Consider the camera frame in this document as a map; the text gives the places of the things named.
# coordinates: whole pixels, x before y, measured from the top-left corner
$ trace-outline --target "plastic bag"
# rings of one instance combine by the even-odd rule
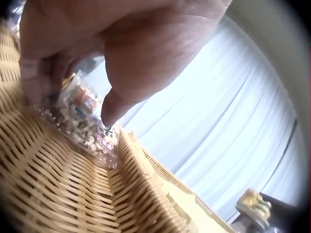
[[[35,112],[71,142],[93,155],[97,165],[117,167],[119,125],[106,128],[101,121],[103,99],[79,71],[58,99],[35,106]]]
[[[15,0],[8,8],[7,26],[16,38],[20,37],[19,26],[25,3],[26,0]]]

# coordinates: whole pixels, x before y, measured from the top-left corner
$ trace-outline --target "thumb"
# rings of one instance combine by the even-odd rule
[[[103,106],[101,108],[101,119],[103,124],[110,128],[137,103],[137,101],[124,98],[114,89],[111,89],[104,98]]]

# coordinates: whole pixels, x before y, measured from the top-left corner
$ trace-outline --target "finger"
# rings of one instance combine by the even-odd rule
[[[73,60],[74,57],[68,55],[57,54],[53,56],[51,70],[51,95],[55,97],[59,95],[68,67]]]
[[[49,60],[20,58],[21,83],[27,104],[39,103],[50,92]]]
[[[110,112],[103,111],[103,120],[113,123],[133,103],[172,83],[206,44],[227,5],[191,1],[116,23],[106,37],[106,71],[112,89],[126,102],[108,98],[103,109]]]
[[[137,104],[136,101],[124,99],[114,89],[111,89],[105,96],[101,109],[103,124],[108,128],[111,127],[135,104]]]

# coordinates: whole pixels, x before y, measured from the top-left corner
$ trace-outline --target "snack package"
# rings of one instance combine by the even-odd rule
[[[84,82],[87,77],[79,71],[57,101],[50,99],[35,107],[42,119],[65,134],[93,156],[102,167],[117,166],[119,125],[106,128],[101,121],[101,98]]]
[[[19,25],[26,0],[15,0],[8,8],[7,26],[12,34],[19,38]]]

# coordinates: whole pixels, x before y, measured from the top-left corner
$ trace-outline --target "nuts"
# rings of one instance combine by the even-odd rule
[[[77,143],[82,143],[83,142],[83,139],[77,133],[73,133],[73,134],[71,134],[71,136],[74,138],[74,140]]]
[[[91,146],[92,144],[94,144],[95,142],[95,138],[93,138],[92,136],[86,136],[84,139],[84,144],[87,146]]]
[[[102,150],[104,148],[99,142],[95,142],[94,145],[97,147],[98,150]]]

